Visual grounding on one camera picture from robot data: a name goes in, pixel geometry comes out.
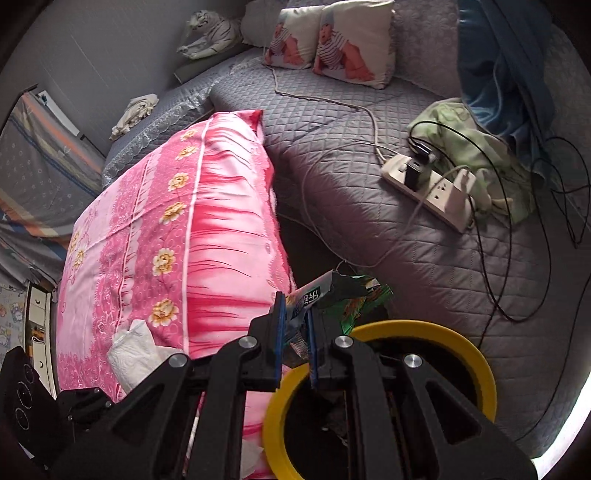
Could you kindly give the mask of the baby print pillow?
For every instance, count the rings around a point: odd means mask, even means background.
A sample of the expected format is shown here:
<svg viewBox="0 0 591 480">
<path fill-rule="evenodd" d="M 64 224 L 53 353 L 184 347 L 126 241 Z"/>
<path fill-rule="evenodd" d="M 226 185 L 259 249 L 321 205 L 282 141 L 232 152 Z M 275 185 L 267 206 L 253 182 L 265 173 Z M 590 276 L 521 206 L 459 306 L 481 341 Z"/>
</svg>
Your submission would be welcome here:
<svg viewBox="0 0 591 480">
<path fill-rule="evenodd" d="M 395 63 L 392 1 L 339 1 L 322 9 L 315 74 L 384 89 Z"/>
<path fill-rule="evenodd" d="M 317 51 L 322 10 L 322 5 L 283 8 L 263 63 L 287 69 L 310 68 Z"/>
</svg>

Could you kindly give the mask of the green cracker wrapper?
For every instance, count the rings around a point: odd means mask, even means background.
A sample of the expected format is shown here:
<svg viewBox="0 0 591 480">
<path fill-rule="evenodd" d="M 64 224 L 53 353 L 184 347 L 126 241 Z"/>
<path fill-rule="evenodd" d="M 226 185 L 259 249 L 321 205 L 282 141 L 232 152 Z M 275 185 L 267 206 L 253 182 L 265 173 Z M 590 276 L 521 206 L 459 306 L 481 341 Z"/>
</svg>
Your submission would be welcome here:
<svg viewBox="0 0 591 480">
<path fill-rule="evenodd" d="M 386 308 L 394 297 L 387 284 L 369 275 L 348 275 L 338 269 L 322 274 L 287 296 L 287 320 L 283 337 L 283 364 L 294 368 L 308 361 L 305 321 L 308 313 L 322 313 L 339 321 L 348 335 L 363 323 L 369 323 L 375 311 Z"/>
</svg>

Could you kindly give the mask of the white drawer cabinet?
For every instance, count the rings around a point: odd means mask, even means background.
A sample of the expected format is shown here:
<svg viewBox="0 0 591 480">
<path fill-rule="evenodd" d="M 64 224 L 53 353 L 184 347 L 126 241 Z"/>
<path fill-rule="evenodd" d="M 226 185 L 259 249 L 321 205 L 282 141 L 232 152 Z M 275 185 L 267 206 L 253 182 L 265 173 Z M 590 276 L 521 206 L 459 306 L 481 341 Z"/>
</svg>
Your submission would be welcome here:
<svg viewBox="0 0 591 480">
<path fill-rule="evenodd" d="M 25 344 L 33 368 L 49 394 L 57 395 L 53 366 L 52 295 L 41 286 L 29 283 L 25 301 Z"/>
</svg>

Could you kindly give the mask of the white power strip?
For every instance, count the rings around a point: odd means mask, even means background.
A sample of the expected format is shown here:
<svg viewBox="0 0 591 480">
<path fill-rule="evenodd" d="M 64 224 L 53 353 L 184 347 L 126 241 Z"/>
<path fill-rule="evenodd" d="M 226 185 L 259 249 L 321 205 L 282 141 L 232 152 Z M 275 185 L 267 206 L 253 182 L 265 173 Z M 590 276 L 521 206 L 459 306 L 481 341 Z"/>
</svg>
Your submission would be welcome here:
<svg viewBox="0 0 591 480">
<path fill-rule="evenodd" d="M 463 233 L 473 211 L 471 197 L 476 176 L 467 168 L 454 168 L 440 174 L 416 158 L 398 154 L 381 168 L 384 180 L 419 202 L 448 226 Z"/>
</svg>

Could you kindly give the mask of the baby print pillow right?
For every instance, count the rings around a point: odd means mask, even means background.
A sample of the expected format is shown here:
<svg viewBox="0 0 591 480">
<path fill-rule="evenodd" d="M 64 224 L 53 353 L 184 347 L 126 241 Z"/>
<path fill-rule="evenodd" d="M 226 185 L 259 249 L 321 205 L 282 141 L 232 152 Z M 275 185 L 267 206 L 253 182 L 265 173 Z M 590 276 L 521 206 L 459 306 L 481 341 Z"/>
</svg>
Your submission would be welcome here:
<svg viewBox="0 0 591 480">
<path fill-rule="evenodd" d="M 315 74 L 384 89 L 395 63 L 392 1 L 339 1 L 322 9 Z"/>
</svg>

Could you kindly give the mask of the crumpled cream cloth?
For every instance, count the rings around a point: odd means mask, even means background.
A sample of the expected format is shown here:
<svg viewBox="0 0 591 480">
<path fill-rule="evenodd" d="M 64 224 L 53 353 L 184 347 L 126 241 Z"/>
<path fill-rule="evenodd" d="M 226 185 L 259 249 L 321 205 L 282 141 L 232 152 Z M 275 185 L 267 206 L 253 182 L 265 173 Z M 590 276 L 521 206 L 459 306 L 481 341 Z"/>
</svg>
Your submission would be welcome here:
<svg viewBox="0 0 591 480">
<path fill-rule="evenodd" d="M 132 98 L 122 116 L 111 129 L 110 141 L 115 141 L 127 134 L 141 120 L 148 117 L 159 102 L 156 94 L 147 94 Z"/>
</svg>

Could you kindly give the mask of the pink floral bedsheet table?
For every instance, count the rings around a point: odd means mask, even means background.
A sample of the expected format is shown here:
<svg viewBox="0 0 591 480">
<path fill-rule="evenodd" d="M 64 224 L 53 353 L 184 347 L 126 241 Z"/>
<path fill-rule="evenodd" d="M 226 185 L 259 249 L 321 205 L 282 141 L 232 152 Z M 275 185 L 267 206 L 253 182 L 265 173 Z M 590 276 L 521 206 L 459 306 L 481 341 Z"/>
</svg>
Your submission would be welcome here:
<svg viewBox="0 0 591 480">
<path fill-rule="evenodd" d="M 294 290 L 280 241 L 263 112 L 218 112 L 145 156 L 76 220 L 56 314 L 59 386 L 125 394 L 113 336 L 144 320 L 158 346 L 199 359 L 245 337 Z"/>
</svg>

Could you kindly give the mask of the light green cloth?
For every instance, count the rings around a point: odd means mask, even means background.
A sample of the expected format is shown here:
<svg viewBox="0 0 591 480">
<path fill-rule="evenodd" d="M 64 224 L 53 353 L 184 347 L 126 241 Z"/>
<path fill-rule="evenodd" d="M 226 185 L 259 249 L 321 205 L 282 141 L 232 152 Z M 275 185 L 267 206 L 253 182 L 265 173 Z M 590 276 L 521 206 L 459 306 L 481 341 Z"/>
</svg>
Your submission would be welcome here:
<svg viewBox="0 0 591 480">
<path fill-rule="evenodd" d="M 478 211 L 509 225 L 536 210 L 529 172 L 504 141 L 478 125 L 461 99 L 432 103 L 408 125 L 408 133 L 436 150 L 441 170 L 469 168 L 477 178 L 472 198 Z"/>
</svg>

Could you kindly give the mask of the blue curtain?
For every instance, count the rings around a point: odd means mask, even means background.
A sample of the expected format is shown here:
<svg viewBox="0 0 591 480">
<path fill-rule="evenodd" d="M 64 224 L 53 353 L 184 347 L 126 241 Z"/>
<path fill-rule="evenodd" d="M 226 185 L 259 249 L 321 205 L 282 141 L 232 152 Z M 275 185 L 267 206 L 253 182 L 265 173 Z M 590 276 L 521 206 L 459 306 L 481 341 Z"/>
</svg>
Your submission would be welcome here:
<svg viewBox="0 0 591 480">
<path fill-rule="evenodd" d="M 555 106 L 544 80 L 552 18 L 539 1 L 460 1 L 458 73 L 477 123 L 547 178 Z"/>
</svg>

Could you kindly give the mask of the white tiger plush toy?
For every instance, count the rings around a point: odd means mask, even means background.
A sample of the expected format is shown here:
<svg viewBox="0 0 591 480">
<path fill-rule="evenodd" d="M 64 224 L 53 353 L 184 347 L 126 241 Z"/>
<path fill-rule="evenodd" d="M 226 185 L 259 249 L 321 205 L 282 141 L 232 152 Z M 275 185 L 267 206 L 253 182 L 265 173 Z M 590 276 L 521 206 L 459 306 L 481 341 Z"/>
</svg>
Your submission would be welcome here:
<svg viewBox="0 0 591 480">
<path fill-rule="evenodd" d="M 242 41 L 240 20 L 211 10 L 198 10 L 186 22 L 184 37 L 176 52 L 190 60 L 217 55 Z"/>
</svg>

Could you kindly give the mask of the baby print pillow left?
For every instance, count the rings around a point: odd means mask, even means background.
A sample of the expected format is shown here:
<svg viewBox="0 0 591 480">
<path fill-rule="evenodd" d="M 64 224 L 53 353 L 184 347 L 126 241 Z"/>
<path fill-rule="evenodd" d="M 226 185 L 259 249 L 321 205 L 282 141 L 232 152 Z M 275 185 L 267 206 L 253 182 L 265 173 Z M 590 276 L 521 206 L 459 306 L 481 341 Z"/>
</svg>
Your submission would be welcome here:
<svg viewBox="0 0 591 480">
<path fill-rule="evenodd" d="M 287 69 L 310 68 L 317 51 L 322 10 L 322 5 L 283 8 L 263 63 Z"/>
</svg>

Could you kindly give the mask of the twisted white tissue paper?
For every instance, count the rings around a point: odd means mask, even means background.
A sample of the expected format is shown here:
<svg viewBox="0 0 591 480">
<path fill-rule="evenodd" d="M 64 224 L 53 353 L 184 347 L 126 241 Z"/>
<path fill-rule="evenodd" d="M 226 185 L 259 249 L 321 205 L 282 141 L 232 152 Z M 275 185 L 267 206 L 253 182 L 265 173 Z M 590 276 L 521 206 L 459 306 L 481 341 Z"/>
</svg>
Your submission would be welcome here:
<svg viewBox="0 0 591 480">
<path fill-rule="evenodd" d="M 119 330 L 107 352 L 108 363 L 122 391 L 128 394 L 177 348 L 158 346 L 144 320 L 133 320 L 127 330 Z"/>
</svg>

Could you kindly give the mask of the grey bolster pillow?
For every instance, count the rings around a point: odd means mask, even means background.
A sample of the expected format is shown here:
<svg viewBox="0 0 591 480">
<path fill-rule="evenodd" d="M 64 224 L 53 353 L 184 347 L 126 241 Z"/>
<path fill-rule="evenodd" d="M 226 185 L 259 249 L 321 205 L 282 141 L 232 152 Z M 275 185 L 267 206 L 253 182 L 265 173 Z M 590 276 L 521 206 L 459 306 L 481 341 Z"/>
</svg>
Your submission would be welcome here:
<svg viewBox="0 0 591 480">
<path fill-rule="evenodd" d="M 207 71 L 208 69 L 211 69 L 215 65 L 227 59 L 233 58 L 238 54 L 242 54 L 242 52 L 245 52 L 249 49 L 249 45 L 239 43 L 230 47 L 228 50 L 224 50 L 221 53 L 215 54 L 214 56 L 197 60 L 188 60 L 174 71 L 173 76 L 179 84 L 184 84 L 195 76 L 204 73 L 204 71 Z"/>
</svg>

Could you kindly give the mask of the yellow rimmed trash bin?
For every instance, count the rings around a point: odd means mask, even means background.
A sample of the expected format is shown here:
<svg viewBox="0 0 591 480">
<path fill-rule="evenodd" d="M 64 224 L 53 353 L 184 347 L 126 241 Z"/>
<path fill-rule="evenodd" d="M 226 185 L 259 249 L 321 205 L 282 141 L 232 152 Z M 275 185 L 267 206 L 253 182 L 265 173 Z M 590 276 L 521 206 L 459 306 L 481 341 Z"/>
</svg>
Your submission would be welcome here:
<svg viewBox="0 0 591 480">
<path fill-rule="evenodd" d="M 417 355 L 407 355 L 399 374 L 391 378 L 397 392 L 404 393 L 415 407 L 408 415 L 397 407 L 385 387 L 388 377 L 381 370 L 379 358 L 369 342 L 395 338 L 419 339 L 451 352 L 470 373 L 477 401 L 469 402 L 446 378 Z M 352 395 L 356 436 L 349 443 L 352 453 L 359 453 L 359 479 L 400 479 L 404 475 L 402 459 L 408 449 L 407 434 L 393 425 L 393 418 L 407 418 L 423 423 L 441 479 L 469 478 L 466 472 L 476 456 L 471 448 L 483 441 L 487 428 L 493 426 L 497 413 L 497 390 L 492 370 L 482 353 L 461 334 L 441 325 L 418 320 L 389 320 L 353 329 L 353 343 L 341 348 L 332 346 L 335 355 L 346 363 L 349 377 L 339 386 Z M 429 391 L 438 387 L 463 414 L 473 421 L 476 434 L 459 443 L 446 439 Z M 457 467 L 460 472 L 452 473 Z"/>
</svg>

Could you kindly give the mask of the striped grey hanging sheet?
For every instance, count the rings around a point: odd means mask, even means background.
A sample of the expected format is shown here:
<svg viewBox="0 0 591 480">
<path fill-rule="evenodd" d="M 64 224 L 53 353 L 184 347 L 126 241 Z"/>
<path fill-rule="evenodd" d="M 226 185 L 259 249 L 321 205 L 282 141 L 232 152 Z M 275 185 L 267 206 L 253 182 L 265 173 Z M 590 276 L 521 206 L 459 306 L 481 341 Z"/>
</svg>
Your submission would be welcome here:
<svg viewBox="0 0 591 480">
<path fill-rule="evenodd" d="M 74 223 L 102 190 L 104 159 L 30 92 L 1 124 L 1 276 L 61 278 Z"/>
</svg>

